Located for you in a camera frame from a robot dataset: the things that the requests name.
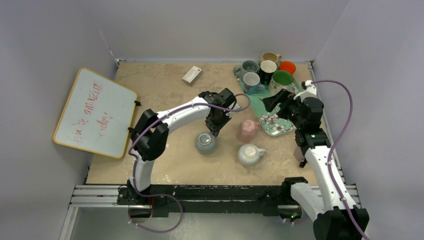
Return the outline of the blue-grey round mug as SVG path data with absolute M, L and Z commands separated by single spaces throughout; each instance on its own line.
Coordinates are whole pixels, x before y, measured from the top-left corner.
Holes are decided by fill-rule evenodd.
M 202 155 L 208 155 L 214 152 L 217 140 L 211 132 L 200 132 L 194 140 L 196 150 Z

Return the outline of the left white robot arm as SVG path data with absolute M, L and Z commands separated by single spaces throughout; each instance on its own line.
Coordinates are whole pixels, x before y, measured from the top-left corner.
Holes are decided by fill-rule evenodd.
M 228 88 L 221 92 L 203 91 L 191 101 L 169 110 L 155 112 L 145 110 L 135 128 L 131 128 L 132 144 L 128 151 L 135 158 L 129 182 L 133 187 L 129 197 L 138 205 L 149 199 L 148 187 L 154 161 L 165 149 L 169 135 L 177 129 L 203 119 L 212 139 L 231 120 L 235 112 L 241 111 L 236 95 Z

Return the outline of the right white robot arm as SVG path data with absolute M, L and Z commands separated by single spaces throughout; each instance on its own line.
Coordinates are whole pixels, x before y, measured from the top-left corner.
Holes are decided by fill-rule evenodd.
M 333 158 L 327 134 L 321 128 L 324 104 L 315 96 L 295 96 L 282 89 L 262 100 L 265 110 L 279 107 L 277 116 L 295 125 L 295 141 L 312 167 L 321 195 L 300 178 L 284 180 L 280 196 L 288 204 L 300 204 L 313 222 L 317 240 L 362 240 L 370 217 L 349 194 Z

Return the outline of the blue mug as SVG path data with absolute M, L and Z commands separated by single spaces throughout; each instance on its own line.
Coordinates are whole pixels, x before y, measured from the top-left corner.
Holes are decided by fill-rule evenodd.
M 255 72 L 246 73 L 241 80 L 242 90 L 247 95 L 261 93 L 265 90 L 265 86 L 261 84 L 260 76 Z

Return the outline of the cream white mug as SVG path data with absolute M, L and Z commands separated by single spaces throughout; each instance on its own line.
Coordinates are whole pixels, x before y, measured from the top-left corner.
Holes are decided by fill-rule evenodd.
M 268 92 L 271 96 L 274 96 L 282 89 L 288 90 L 293 81 L 294 78 L 288 71 L 277 70 L 271 77 L 268 85 Z

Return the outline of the pale speckled mug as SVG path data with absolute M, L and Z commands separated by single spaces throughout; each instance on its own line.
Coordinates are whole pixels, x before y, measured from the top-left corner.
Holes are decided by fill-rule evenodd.
M 237 158 L 239 163 L 244 167 L 253 167 L 260 162 L 261 157 L 267 152 L 264 148 L 259 148 L 254 144 L 248 143 L 242 145 L 238 152 Z

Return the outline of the tan brown round mug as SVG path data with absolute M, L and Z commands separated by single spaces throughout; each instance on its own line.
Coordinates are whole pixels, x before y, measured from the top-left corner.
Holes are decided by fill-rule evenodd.
M 272 61 L 275 64 L 279 64 L 279 62 L 282 59 L 282 55 L 278 54 L 278 53 L 274 53 L 274 52 L 265 52 L 262 54 L 262 56 L 260 57 L 260 63 L 262 63 L 263 61 Z

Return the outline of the grey mug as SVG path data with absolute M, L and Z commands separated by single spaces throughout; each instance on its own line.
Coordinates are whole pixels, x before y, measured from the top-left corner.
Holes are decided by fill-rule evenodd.
M 253 60 L 246 60 L 242 64 L 237 64 L 233 68 L 233 74 L 236 78 L 242 79 L 247 73 L 258 73 L 260 66 Z

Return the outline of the pink faceted mug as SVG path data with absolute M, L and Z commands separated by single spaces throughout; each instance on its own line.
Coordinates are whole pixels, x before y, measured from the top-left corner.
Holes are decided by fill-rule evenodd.
M 236 138 L 244 144 L 250 143 L 255 138 L 259 126 L 259 122 L 250 119 L 243 121 L 237 130 Z

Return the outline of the orange mug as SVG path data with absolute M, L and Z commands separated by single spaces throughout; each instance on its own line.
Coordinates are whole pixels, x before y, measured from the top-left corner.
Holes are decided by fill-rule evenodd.
M 286 71 L 286 72 L 290 73 L 291 75 L 293 75 L 297 70 L 296 65 L 293 62 L 287 61 L 287 60 L 282 61 L 279 64 L 278 69 L 281 70 L 281 71 Z

